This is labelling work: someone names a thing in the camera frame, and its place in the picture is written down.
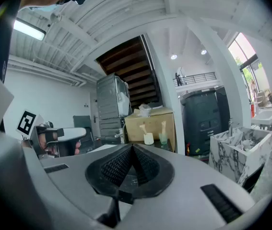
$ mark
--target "ceiling light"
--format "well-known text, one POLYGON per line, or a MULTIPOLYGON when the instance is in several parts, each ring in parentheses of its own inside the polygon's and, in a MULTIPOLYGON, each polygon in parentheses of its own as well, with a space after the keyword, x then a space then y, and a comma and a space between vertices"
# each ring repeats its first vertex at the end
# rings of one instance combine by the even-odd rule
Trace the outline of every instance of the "ceiling light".
POLYGON ((31 25, 21 19, 16 19, 14 22, 14 30, 17 30, 21 33, 25 33, 31 37, 34 37, 37 40, 42 41, 46 32, 41 30, 40 28, 31 25))

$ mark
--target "pipe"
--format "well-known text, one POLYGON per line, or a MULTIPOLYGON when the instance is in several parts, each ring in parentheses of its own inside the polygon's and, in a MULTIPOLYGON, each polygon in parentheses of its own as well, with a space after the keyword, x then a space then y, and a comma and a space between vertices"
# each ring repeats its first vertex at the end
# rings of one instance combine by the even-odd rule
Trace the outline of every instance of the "pipe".
POLYGON ((79 81, 76 81, 73 78, 64 77, 64 76, 61 76, 59 74, 53 73, 51 71, 47 71, 47 70, 43 70, 43 69, 36 68, 36 67, 33 67, 33 66, 29 66, 27 64, 24 64, 24 63, 21 63, 21 62, 18 62, 18 61, 9 60, 8 64, 16 65, 16 66, 23 67, 23 68, 30 69, 30 70, 39 71, 39 72, 46 73, 46 74, 49 74, 49 75, 53 75, 53 76, 56 76, 56 77, 59 77, 59 78, 62 78, 62 79, 66 79, 66 80, 69 80, 69 81, 72 81, 72 82, 79 83, 79 81))
POLYGON ((53 80, 56 80, 56 81, 60 81, 60 82, 66 83, 66 84, 68 84, 68 85, 71 84, 70 82, 66 82, 66 81, 64 81, 64 80, 56 79, 56 78, 53 78, 53 77, 50 77, 50 76, 47 76, 47 75, 43 75, 43 74, 40 74, 40 73, 37 73, 37 72, 26 71, 26 70, 22 70, 22 69, 15 69, 15 68, 11 68, 11 67, 8 67, 7 69, 8 69, 8 70, 19 71, 19 72, 25 72, 25 73, 29 73, 29 74, 34 74, 34 75, 42 76, 42 77, 45 77, 45 78, 49 78, 49 79, 53 79, 53 80))
POLYGON ((93 79, 95 79, 96 81, 98 80, 97 77, 91 76, 90 74, 87 74, 87 73, 84 73, 84 72, 82 72, 82 75, 87 76, 87 77, 90 77, 90 78, 93 78, 93 79))
POLYGON ((78 87, 80 88, 80 87, 82 87, 82 86, 84 86, 84 83, 81 83, 78 87))
MULTIPOLYGON (((78 72, 71 72, 72 74, 75 74, 76 76, 79 76, 79 77, 83 77, 83 78, 87 78, 87 77, 85 77, 83 74, 80 74, 80 73, 78 73, 78 72)), ((93 82, 93 83, 96 83, 96 80, 94 79, 92 79, 92 78, 87 78, 89 81, 91 81, 91 82, 93 82)))
POLYGON ((14 55, 9 55, 9 60, 18 61, 20 63, 24 63, 24 64, 27 64, 29 66, 34 66, 34 67, 37 67, 37 68, 40 68, 40 69, 48 70, 48 71, 54 72, 54 73, 56 73, 58 75, 61 75, 61 76, 64 76, 64 77, 68 77, 68 78, 72 78, 72 79, 74 79, 76 81, 79 81, 79 82, 86 82, 86 80, 78 78, 78 77, 75 77, 75 76, 70 75, 68 73, 65 73, 65 72, 62 72, 62 71, 50 68, 50 67, 46 67, 44 65, 41 65, 41 64, 32 62, 32 61, 24 59, 24 58, 20 58, 20 57, 14 56, 14 55))

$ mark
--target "wooden stairs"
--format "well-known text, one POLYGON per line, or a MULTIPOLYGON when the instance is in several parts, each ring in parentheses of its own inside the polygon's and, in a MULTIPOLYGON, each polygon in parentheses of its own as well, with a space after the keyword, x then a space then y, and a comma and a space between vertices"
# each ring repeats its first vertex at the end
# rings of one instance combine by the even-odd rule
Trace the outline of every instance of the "wooden stairs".
POLYGON ((154 70, 150 67, 140 37, 109 50, 97 62, 107 75, 115 72, 128 83, 132 109, 142 103, 162 102, 154 70))

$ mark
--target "cardboard box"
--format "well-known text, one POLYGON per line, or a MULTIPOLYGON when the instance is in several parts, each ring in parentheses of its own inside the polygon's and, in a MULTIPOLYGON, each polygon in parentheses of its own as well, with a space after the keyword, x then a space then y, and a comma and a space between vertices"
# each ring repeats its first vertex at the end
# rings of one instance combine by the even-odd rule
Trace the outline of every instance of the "cardboard box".
POLYGON ((146 132, 153 133, 154 140, 159 140, 159 133, 162 132, 161 122, 166 121, 166 133, 170 139, 172 150, 175 150, 175 126, 173 111, 165 107, 153 109, 149 117, 138 116, 139 109, 125 118, 126 129, 129 141, 144 141, 143 131, 139 128, 145 124, 146 132))

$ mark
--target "plastic bag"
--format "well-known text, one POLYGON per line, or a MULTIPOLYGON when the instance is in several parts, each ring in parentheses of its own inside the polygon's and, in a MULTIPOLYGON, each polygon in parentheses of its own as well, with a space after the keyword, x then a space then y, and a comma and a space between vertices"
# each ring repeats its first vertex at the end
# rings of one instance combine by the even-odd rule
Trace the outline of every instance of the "plastic bag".
POLYGON ((150 115, 151 109, 152 108, 150 106, 148 106, 147 104, 141 104, 139 106, 140 113, 138 114, 138 116, 148 117, 150 115))

